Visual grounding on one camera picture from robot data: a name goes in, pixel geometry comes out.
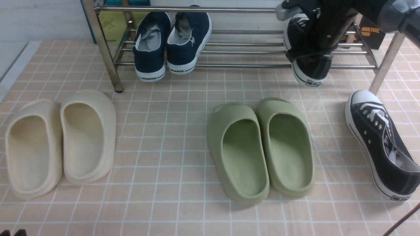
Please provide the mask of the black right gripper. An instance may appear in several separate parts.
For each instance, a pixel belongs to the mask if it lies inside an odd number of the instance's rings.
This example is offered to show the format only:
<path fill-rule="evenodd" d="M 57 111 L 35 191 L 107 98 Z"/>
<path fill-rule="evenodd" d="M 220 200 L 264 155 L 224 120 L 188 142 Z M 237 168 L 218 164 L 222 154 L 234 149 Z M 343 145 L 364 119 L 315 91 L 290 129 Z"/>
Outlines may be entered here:
<path fill-rule="evenodd" d="M 277 11 L 285 20 L 303 12 L 308 18 L 303 35 L 291 41 L 286 57 L 290 62 L 306 62 L 332 55 L 358 12 L 354 0 L 284 0 Z"/>

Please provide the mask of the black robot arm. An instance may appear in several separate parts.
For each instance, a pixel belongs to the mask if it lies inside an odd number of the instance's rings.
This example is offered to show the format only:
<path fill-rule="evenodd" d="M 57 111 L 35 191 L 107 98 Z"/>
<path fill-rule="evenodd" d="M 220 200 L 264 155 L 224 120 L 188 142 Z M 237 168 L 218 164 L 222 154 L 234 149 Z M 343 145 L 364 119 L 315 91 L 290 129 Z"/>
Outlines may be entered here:
<path fill-rule="evenodd" d="M 290 62 L 335 50 L 358 14 L 382 32 L 402 33 L 419 46 L 418 0 L 285 0 L 276 7 L 277 19 L 281 21 L 299 12 L 309 18 L 309 23 L 303 36 L 287 49 Z"/>

